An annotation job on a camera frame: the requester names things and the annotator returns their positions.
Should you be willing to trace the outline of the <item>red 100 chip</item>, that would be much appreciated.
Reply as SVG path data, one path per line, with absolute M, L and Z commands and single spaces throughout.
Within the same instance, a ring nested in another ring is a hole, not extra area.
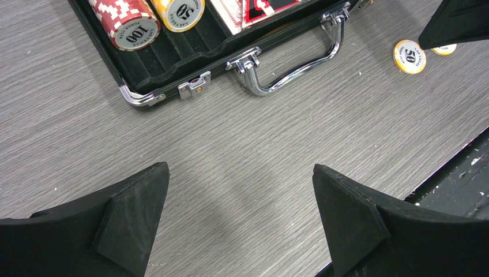
M 431 48 L 431 51 L 433 53 L 435 53 L 436 55 L 447 56 L 447 55 L 451 55 L 452 53 L 454 53 L 456 48 L 457 48 L 456 44 L 449 44 L 446 46 Z

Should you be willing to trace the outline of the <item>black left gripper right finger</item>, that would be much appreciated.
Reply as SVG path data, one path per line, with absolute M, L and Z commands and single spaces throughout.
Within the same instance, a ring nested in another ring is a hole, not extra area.
M 316 164 L 336 276 L 487 276 L 488 221 L 418 207 Z

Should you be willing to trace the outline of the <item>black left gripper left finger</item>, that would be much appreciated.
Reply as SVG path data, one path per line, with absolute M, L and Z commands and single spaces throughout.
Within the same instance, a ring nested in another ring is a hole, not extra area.
M 28 218 L 1 219 L 1 275 L 144 276 L 169 178 L 157 162 Z

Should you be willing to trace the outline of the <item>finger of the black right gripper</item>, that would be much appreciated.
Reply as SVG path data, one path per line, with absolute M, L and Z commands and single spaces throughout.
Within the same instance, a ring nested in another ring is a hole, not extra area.
M 488 0 L 444 0 L 418 37 L 424 50 L 488 39 Z

